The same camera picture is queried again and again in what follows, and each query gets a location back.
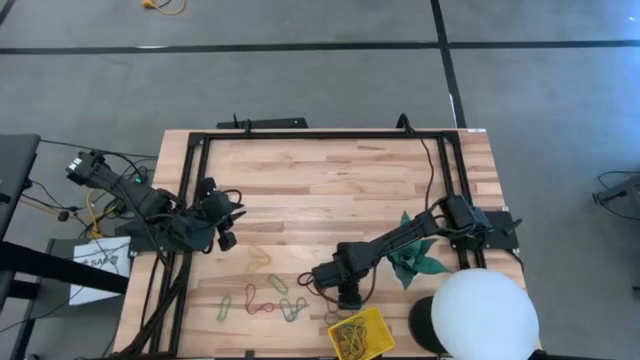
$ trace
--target black lamp base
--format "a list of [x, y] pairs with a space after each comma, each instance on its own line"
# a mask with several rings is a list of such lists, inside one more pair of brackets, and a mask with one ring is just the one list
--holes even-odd
[[431, 322], [431, 303], [433, 296], [422, 298], [413, 305], [409, 312], [409, 330], [411, 336], [426, 350], [435, 354], [444, 354], [447, 352], [440, 344], [436, 332]]

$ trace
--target green paper flower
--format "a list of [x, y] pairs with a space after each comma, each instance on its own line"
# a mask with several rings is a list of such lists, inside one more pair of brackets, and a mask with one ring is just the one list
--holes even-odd
[[[400, 224], [404, 225], [409, 223], [411, 219], [405, 211], [402, 214]], [[389, 255], [387, 260], [391, 262], [393, 270], [396, 273], [396, 277], [402, 282], [402, 286], [405, 290], [409, 287], [413, 278], [418, 274], [435, 275], [443, 272], [451, 272], [442, 263], [432, 257], [426, 256], [429, 248], [435, 240], [421, 240], [414, 241], [413, 243], [398, 249]]]

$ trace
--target white ball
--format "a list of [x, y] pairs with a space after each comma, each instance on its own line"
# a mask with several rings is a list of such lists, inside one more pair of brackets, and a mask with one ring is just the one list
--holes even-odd
[[529, 296], [502, 273], [459, 271], [436, 291], [433, 327], [459, 360], [526, 360], [538, 344], [538, 317]]

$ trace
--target floor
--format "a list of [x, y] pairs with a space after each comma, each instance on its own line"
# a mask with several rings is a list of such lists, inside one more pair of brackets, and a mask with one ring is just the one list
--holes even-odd
[[[640, 359], [640, 305], [631, 293], [640, 224], [591, 201], [602, 189], [599, 173], [640, 169], [640, 42], [621, 41], [640, 39], [640, 5], [441, 0], [440, 18], [434, 3], [188, 0], [183, 14], [168, 17], [131, 0], [0, 0], [0, 131], [155, 154], [165, 129], [212, 128], [234, 113], [303, 116], [313, 127], [390, 127], [405, 112], [416, 127], [486, 128], [507, 204], [524, 219], [518, 237], [544, 348]], [[450, 46], [438, 36], [442, 25]], [[332, 41], [380, 49], [215, 46]], [[397, 42], [405, 45], [390, 49]], [[476, 42], [493, 45], [471, 49]], [[188, 52], [134, 53], [143, 52], [136, 46]], [[86, 47], [103, 50], [84, 54]], [[63, 202], [81, 204], [85, 191], [64, 179], [74, 154], [42, 144], [32, 177]], [[43, 250], [48, 238], [80, 230], [21, 206], [7, 239]], [[20, 320], [24, 307], [10, 300], [0, 328]], [[41, 320], [29, 351], [99, 356], [117, 318], [112, 306]], [[15, 330], [0, 333], [0, 359]]]

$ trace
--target white paper sign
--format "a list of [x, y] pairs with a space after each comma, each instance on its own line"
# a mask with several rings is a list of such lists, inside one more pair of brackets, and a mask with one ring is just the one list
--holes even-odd
[[[131, 238], [102, 238], [91, 240], [87, 245], [76, 246], [73, 250], [73, 260], [104, 271], [129, 277], [131, 261], [127, 256]], [[107, 299], [120, 294], [110, 291], [96, 290], [88, 287], [71, 285], [69, 291], [69, 305], [81, 305], [92, 301]]]

